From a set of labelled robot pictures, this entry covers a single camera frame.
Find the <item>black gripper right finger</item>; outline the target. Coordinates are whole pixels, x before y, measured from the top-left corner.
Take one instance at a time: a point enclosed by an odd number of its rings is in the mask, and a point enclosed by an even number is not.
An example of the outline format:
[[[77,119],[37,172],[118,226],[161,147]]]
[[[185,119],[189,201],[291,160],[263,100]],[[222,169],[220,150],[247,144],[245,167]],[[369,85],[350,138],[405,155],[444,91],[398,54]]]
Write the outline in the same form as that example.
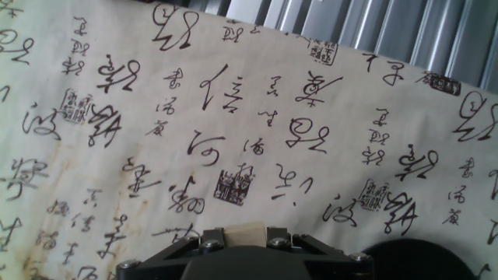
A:
[[[374,259],[365,253],[347,255],[305,233],[291,234],[287,228],[266,228],[266,247],[296,257],[311,279],[372,280]]]

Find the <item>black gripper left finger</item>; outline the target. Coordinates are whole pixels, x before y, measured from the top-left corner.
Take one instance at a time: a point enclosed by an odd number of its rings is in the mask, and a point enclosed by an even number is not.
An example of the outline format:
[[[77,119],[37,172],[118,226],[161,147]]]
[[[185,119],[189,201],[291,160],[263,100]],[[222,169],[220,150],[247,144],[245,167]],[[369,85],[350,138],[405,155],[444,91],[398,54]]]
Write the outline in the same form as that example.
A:
[[[200,237],[180,238],[144,261],[130,259],[115,268],[117,280],[180,280],[196,257],[225,248],[224,228],[204,230]]]

